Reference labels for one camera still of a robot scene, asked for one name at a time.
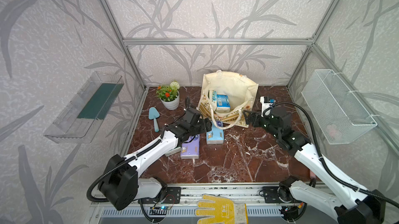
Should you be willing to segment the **purple tissue pack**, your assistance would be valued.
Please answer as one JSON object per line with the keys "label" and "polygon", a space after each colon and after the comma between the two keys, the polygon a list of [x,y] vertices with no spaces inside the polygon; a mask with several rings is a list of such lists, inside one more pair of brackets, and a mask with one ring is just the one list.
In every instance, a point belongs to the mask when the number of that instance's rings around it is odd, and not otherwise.
{"label": "purple tissue pack", "polygon": [[180,157],[186,159],[198,159],[200,156],[200,136],[190,136],[181,146]]}

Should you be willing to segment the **light blue cartoon tissue pack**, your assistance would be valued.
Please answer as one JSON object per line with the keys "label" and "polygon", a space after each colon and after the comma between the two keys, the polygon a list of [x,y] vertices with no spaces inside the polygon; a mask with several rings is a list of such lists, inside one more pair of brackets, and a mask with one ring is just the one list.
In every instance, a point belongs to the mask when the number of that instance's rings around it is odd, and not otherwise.
{"label": "light blue cartoon tissue pack", "polygon": [[206,143],[208,145],[222,145],[224,143],[224,132],[221,129],[222,123],[217,122],[216,125],[212,125],[211,131],[206,133]]}

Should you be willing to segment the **cream floral canvas tote bag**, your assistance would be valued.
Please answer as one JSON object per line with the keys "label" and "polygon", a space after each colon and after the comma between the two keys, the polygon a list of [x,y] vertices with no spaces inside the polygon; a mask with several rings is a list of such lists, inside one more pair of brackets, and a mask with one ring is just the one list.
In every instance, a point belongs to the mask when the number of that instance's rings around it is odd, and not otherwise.
{"label": "cream floral canvas tote bag", "polygon": [[[244,110],[251,111],[257,96],[259,84],[252,81],[245,75],[217,71],[203,76],[201,96],[198,103],[198,110],[214,124],[221,121],[226,126],[221,129],[229,129],[234,126],[247,128],[243,116]],[[217,94],[229,97],[231,111],[229,113],[218,113],[210,106],[208,92],[215,90]]]}

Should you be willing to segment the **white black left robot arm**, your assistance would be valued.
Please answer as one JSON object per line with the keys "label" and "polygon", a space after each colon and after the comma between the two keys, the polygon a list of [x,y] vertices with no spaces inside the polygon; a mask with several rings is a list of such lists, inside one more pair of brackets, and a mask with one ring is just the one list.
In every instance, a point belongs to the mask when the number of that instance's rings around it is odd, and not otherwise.
{"label": "white black left robot arm", "polygon": [[123,210],[134,201],[160,198],[166,191],[166,183],[156,178],[141,178],[141,175],[165,153],[211,131],[212,125],[199,110],[187,108],[181,117],[165,125],[160,135],[141,149],[126,156],[111,157],[104,173],[89,186],[87,199],[94,203],[110,202],[117,210]]}

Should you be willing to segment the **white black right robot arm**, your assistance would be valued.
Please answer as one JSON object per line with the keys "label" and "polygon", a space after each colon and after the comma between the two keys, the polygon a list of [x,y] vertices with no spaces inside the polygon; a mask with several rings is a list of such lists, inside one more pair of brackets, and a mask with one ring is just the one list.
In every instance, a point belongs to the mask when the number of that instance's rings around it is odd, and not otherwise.
{"label": "white black right robot arm", "polygon": [[280,183],[280,189],[292,199],[313,206],[339,224],[382,224],[387,204],[399,204],[378,190],[370,191],[341,171],[321,153],[316,136],[310,140],[291,127],[292,115],[283,102],[263,103],[262,110],[243,111],[245,122],[262,128],[276,138],[280,148],[287,151],[312,171],[333,192],[327,194],[290,177]]}

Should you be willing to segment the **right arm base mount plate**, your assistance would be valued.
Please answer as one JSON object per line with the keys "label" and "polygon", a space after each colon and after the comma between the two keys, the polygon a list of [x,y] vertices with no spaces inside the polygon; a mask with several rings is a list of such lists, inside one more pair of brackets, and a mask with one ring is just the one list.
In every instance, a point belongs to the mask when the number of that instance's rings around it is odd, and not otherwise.
{"label": "right arm base mount plate", "polygon": [[279,186],[265,186],[258,192],[267,204],[282,204],[285,203],[279,195]]}

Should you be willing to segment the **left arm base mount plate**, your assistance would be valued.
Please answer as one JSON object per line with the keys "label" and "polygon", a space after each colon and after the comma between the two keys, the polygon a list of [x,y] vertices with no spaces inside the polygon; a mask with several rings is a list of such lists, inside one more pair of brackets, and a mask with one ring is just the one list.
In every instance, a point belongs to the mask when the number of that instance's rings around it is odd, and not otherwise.
{"label": "left arm base mount plate", "polygon": [[143,204],[179,204],[181,198],[181,187],[167,187],[162,189],[160,193],[154,198],[143,198],[141,203]]}

